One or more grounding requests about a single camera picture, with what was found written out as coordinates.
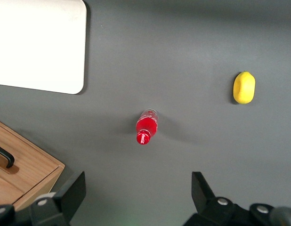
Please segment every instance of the bottle cap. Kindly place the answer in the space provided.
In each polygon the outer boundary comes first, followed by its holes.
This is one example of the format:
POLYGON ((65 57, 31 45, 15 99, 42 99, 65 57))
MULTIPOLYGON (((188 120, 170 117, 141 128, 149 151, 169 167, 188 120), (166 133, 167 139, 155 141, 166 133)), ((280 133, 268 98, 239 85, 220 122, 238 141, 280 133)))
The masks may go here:
POLYGON ((137 142, 141 145, 146 145, 151 139, 151 134, 149 131, 143 129, 137 133, 137 142))

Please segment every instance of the red liquid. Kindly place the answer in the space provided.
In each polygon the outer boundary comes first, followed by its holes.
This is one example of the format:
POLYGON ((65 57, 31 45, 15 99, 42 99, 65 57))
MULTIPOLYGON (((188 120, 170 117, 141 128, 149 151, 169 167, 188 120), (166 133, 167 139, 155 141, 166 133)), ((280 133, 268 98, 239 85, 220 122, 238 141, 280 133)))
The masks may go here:
POLYGON ((136 123, 137 141, 141 145, 147 144, 155 135, 158 128, 158 115, 155 110, 145 110, 136 123))

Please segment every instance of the black handle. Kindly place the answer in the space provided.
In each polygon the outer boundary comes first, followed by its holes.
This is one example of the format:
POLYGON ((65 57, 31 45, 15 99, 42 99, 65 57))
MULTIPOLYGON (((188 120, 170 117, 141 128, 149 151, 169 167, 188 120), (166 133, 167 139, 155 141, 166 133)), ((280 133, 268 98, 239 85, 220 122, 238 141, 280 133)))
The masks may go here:
POLYGON ((11 168, 15 162, 14 156, 12 156, 11 153, 5 151, 2 147, 0 147, 0 154, 8 160, 8 165, 6 166, 6 168, 11 168))

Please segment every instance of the gray surface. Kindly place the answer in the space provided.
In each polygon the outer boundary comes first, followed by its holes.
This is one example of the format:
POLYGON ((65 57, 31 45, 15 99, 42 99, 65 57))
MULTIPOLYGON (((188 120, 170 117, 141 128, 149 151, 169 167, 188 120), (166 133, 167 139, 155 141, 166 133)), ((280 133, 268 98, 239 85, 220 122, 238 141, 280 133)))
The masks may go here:
POLYGON ((0 86, 0 121, 67 165, 59 184, 86 171, 73 226, 182 225, 195 170, 244 208, 291 206, 291 1, 87 4, 79 95, 0 86), (236 105, 244 70, 255 97, 236 105), (141 146, 149 107, 158 133, 141 146))

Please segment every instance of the plastic bottle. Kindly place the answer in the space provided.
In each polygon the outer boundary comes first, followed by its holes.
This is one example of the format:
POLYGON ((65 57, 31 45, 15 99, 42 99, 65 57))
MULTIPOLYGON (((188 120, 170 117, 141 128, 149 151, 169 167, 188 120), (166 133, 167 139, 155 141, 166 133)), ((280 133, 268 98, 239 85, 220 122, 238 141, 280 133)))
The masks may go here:
POLYGON ((137 142, 141 145, 149 143, 158 128, 158 114, 153 109, 146 109, 142 112, 136 123, 137 142))

